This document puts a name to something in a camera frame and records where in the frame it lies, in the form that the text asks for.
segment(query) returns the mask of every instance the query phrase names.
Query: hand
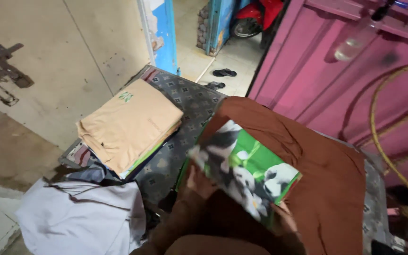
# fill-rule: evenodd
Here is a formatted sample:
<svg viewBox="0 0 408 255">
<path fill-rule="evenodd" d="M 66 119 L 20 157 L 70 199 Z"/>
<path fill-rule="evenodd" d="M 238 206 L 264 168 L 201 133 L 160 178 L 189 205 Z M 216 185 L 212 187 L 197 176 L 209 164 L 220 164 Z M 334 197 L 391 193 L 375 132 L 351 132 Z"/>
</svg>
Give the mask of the hand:
<svg viewBox="0 0 408 255">
<path fill-rule="evenodd" d="M 195 191 L 204 200 L 207 200 L 218 189 L 218 187 L 212 183 L 202 171 L 196 171 L 194 165 L 191 165 L 187 187 Z"/>
<path fill-rule="evenodd" d="M 271 203 L 270 206 L 279 216 L 281 216 L 281 225 L 286 232 L 298 232 L 294 217 L 289 208 L 287 208 L 285 202 L 281 202 L 279 206 Z"/>
</svg>

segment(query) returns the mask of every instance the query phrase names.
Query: black slipper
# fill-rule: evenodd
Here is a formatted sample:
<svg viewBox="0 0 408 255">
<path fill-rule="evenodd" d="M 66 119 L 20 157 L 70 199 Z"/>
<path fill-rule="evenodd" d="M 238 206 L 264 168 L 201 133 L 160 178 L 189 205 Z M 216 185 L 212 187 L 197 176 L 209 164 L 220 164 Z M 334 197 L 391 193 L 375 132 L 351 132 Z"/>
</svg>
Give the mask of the black slipper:
<svg viewBox="0 0 408 255">
<path fill-rule="evenodd" d="M 237 75 L 236 72 L 229 70 L 228 68 L 222 69 L 222 70 L 215 70 L 212 73 L 216 77 L 223 77 L 223 76 L 230 76 L 234 77 Z"/>
<path fill-rule="evenodd" d="M 213 90 L 219 90 L 219 89 L 222 89 L 222 88 L 226 87 L 226 84 L 224 84 L 222 82 L 211 82 L 211 83 L 205 85 L 205 87 L 207 87 L 209 89 L 213 89 Z"/>
</svg>

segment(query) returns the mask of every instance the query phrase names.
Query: plastic bottle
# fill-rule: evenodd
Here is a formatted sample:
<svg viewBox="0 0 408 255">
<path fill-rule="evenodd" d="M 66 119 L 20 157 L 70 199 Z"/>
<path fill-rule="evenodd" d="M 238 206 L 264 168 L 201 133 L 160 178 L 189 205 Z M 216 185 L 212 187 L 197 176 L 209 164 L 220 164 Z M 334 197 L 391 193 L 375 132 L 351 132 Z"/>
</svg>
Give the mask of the plastic bottle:
<svg viewBox="0 0 408 255">
<path fill-rule="evenodd" d="M 372 16 L 361 18 L 347 39 L 336 49 L 335 58 L 339 61 L 350 61 L 356 57 L 366 44 L 377 35 L 382 26 L 382 19 L 386 16 L 394 1 L 389 0 L 384 6 L 378 8 Z"/>
</svg>

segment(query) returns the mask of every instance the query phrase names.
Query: panda print fabric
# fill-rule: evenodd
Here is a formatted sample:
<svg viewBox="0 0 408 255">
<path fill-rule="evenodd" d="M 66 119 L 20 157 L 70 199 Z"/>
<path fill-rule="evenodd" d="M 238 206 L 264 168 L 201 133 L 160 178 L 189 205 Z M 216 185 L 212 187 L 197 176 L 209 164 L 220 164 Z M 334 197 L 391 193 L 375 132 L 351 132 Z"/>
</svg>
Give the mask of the panda print fabric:
<svg viewBox="0 0 408 255">
<path fill-rule="evenodd" d="M 267 227 L 270 202 L 279 204 L 301 174 L 229 120 L 189 156 L 206 175 Z"/>
</svg>

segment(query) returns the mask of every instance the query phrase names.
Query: green logo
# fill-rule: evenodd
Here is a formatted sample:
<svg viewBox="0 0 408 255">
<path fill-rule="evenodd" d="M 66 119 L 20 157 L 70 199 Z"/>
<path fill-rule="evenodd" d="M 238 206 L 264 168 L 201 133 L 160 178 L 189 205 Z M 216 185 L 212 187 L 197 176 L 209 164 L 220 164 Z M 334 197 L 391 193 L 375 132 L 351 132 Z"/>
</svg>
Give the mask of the green logo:
<svg viewBox="0 0 408 255">
<path fill-rule="evenodd" d="M 133 97 L 133 94 L 132 93 L 128 93 L 128 92 L 124 92 L 124 93 L 122 93 L 120 96 L 119 96 L 119 98 L 121 99 L 121 100 L 124 100 L 125 102 L 128 102 L 128 101 L 130 101 L 130 99 Z"/>
</svg>

